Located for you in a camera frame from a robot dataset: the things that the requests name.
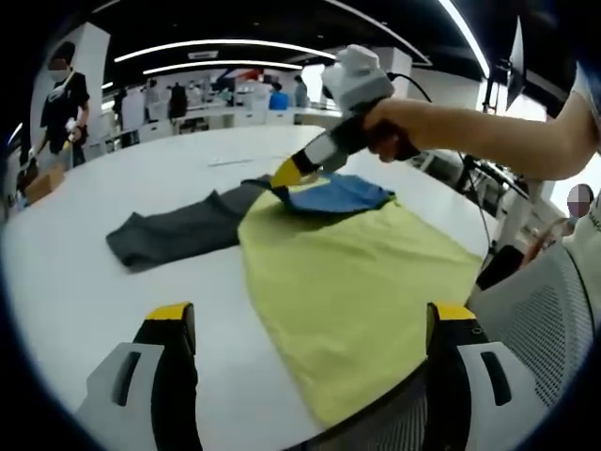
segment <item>face mask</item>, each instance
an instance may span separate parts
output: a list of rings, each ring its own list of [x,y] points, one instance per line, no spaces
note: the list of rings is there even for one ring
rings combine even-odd
[[[50,70],[50,78],[56,83],[63,82],[68,76],[68,70]]]

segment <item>cable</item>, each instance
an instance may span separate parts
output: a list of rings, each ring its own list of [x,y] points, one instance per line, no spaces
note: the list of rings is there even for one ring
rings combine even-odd
[[[401,77],[401,78],[404,78],[405,80],[409,80],[415,87],[418,88],[418,90],[422,93],[422,95],[425,97],[425,99],[427,101],[429,101],[430,103],[433,103],[432,99],[430,99],[430,96],[427,95],[427,93],[420,86],[420,84],[417,83],[415,80],[413,80],[411,77],[409,77],[403,73],[394,73],[394,72],[388,72],[387,75],[391,81],[393,81],[397,77]],[[466,167],[466,161],[465,161],[463,155],[461,154],[461,152],[457,152],[457,155],[459,155],[459,159],[461,160],[461,163],[463,163],[463,166]],[[486,224],[484,208],[480,204],[480,200],[478,199],[478,192],[476,191],[475,183],[473,182],[473,179],[471,178],[470,171],[468,171],[468,180],[470,181],[471,189],[473,190],[473,193],[476,196],[474,203],[478,206],[478,209],[480,211],[480,216],[482,217],[482,224],[484,224],[484,226],[485,226],[486,241],[488,242],[488,251],[491,251],[492,250],[492,240],[490,239],[490,232],[488,231],[488,225]]]

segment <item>human hand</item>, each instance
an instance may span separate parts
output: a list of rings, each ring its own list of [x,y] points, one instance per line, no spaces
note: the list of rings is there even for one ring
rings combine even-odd
[[[417,150],[425,150],[428,145],[425,135],[425,112],[427,103],[399,99],[385,99],[378,103],[365,117],[363,128],[370,132],[377,124],[389,122],[399,129],[399,133],[387,134],[378,139],[369,150],[379,156],[384,163],[396,159],[405,160]]]

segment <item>human arm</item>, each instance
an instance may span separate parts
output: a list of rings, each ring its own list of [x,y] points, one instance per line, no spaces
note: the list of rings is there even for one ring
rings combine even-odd
[[[76,74],[76,79],[72,81],[73,83],[73,96],[77,101],[78,106],[82,109],[82,113],[77,120],[77,129],[73,132],[73,138],[75,141],[78,141],[82,138],[82,130],[87,124],[87,120],[90,117],[90,108],[89,108],[89,99],[90,96],[87,93],[87,83],[85,81],[85,75],[82,73]]]
[[[420,101],[387,99],[365,119],[369,130],[388,120],[407,132],[419,150],[447,148],[509,166],[531,179],[567,179],[592,158],[599,134],[587,102],[572,92],[559,116],[547,123],[491,116]],[[375,150],[394,159],[396,138]]]
[[[519,267],[523,268],[528,263],[533,261],[536,258],[536,256],[538,256],[538,254],[541,252],[543,247],[545,246],[545,243],[548,241],[549,237],[551,236],[553,229],[556,226],[558,226],[559,224],[566,223],[566,222],[567,222],[567,220],[565,218],[560,218],[557,221],[553,222],[553,224],[551,224],[547,228],[547,230],[545,230],[545,232],[540,237],[538,237],[538,239],[534,242],[534,244],[532,246],[530,246],[530,248],[526,252],[526,255],[522,259],[522,262],[519,265]]]
[[[33,152],[32,152],[33,155],[31,155],[31,156],[35,157],[40,152],[42,152],[44,150],[44,148],[46,147],[47,143],[48,143],[48,131],[46,129],[44,129],[44,132],[42,133],[42,136],[39,139],[39,142],[37,142],[33,147]]]
[[[90,117],[90,108],[88,102],[86,101],[82,108],[82,114],[80,115],[79,120],[77,121],[77,128],[73,131],[73,140],[78,141],[82,138],[82,130],[87,124],[87,120]]]

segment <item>yellow-green cloth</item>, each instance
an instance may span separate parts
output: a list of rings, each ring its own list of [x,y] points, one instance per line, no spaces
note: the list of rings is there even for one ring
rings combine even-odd
[[[424,360],[426,305],[464,304],[481,263],[396,200],[319,218],[264,193],[239,238],[254,308],[325,427]]]

